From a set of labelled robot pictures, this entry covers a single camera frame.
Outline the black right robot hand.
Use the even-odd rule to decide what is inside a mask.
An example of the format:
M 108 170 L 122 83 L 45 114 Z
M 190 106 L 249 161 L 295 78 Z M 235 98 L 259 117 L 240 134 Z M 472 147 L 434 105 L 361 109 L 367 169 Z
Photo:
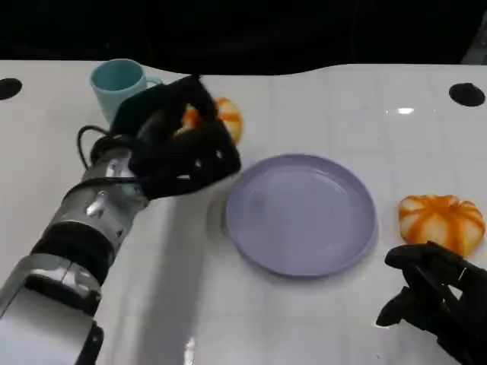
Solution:
M 486 363 L 486 270 L 432 241 L 401 245 L 386 255 L 407 285 L 380 311 L 376 324 L 406 321 L 436 336 L 461 364 Z

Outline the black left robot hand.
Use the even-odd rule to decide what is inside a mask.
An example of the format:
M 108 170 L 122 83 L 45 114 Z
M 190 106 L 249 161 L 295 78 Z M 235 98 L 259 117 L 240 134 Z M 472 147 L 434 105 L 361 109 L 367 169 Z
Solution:
M 129 169 L 149 200 L 197 192 L 241 169 L 237 147 L 197 75 L 126 99 L 110 131 L 129 141 Z

